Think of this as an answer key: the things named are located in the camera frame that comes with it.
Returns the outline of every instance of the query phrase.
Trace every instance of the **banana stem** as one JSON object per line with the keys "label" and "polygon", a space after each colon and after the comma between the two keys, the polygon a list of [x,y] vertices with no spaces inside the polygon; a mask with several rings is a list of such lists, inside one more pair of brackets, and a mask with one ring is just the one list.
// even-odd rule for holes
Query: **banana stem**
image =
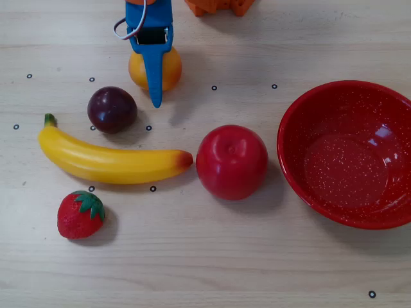
{"label": "banana stem", "polygon": [[47,126],[57,127],[57,120],[55,116],[53,116],[52,114],[46,114],[44,116],[44,127],[47,127]]}

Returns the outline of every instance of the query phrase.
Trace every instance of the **bowl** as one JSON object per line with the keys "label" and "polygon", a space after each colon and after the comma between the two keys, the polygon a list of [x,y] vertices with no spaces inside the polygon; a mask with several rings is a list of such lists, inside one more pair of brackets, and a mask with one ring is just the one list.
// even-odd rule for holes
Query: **bowl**
{"label": "bowl", "polygon": [[293,190],[344,225],[394,228],[411,221],[411,101],[365,81],[336,81],[295,101],[277,152]]}

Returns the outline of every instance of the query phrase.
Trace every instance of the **bowl rim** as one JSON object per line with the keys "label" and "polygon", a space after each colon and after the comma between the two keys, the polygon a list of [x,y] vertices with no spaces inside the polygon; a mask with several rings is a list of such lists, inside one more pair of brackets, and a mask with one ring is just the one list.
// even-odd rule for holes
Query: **bowl rim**
{"label": "bowl rim", "polygon": [[340,81],[332,81],[329,83],[325,83],[323,85],[319,85],[315,88],[312,88],[311,90],[305,92],[302,96],[300,96],[297,100],[295,100],[290,107],[288,107],[287,111],[285,112],[283,118],[281,119],[279,128],[278,128],[278,133],[277,133],[277,156],[278,156],[278,161],[281,166],[281,170],[287,180],[287,182],[290,184],[291,188],[294,190],[294,192],[305,202],[307,203],[312,209],[316,210],[318,213],[322,214],[323,216],[336,221],[337,223],[341,223],[346,226],[350,227],[355,227],[355,228],[361,228],[361,229],[372,229],[372,230],[381,230],[381,229],[390,229],[390,228],[396,228],[400,227],[402,225],[405,225],[409,222],[411,222],[411,216],[409,217],[404,217],[396,221],[389,221],[389,222],[363,222],[363,221],[355,221],[353,219],[342,219],[339,215],[332,214],[326,210],[324,210],[323,206],[319,203],[316,202],[309,194],[304,192],[304,190],[298,185],[296,179],[293,177],[293,175],[290,172],[290,168],[288,167],[288,164],[286,163],[285,155],[284,155],[284,133],[285,133],[285,128],[288,125],[288,122],[292,116],[292,114],[297,110],[299,106],[301,106],[309,97],[322,92],[323,90],[329,89],[329,88],[334,88],[334,87],[339,87],[341,85],[352,85],[356,87],[367,87],[369,89],[377,89],[380,90],[393,98],[402,101],[404,104],[408,105],[411,108],[411,101],[406,98],[405,96],[401,95],[400,93],[384,87],[382,85],[379,85],[377,83],[372,83],[368,81],[359,81],[359,80],[340,80]]}

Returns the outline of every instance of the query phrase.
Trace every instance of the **strawberry leaves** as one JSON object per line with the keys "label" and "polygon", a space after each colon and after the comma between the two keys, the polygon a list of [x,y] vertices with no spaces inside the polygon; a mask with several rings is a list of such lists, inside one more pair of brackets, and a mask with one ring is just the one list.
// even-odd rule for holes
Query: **strawberry leaves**
{"label": "strawberry leaves", "polygon": [[75,201],[80,201],[82,203],[82,206],[80,207],[80,213],[84,213],[91,209],[91,219],[94,219],[94,217],[96,217],[96,215],[98,214],[101,221],[104,221],[104,207],[101,200],[97,198],[96,195],[87,191],[75,191],[72,194],[79,194],[79,197],[77,197]]}

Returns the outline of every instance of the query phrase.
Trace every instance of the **banana tip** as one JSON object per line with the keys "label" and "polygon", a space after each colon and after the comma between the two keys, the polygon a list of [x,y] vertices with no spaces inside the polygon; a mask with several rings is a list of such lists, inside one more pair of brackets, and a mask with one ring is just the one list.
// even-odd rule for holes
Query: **banana tip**
{"label": "banana tip", "polygon": [[183,167],[183,168],[188,168],[194,163],[193,156],[191,153],[188,152],[182,152],[181,155],[179,155],[179,161],[178,165]]}

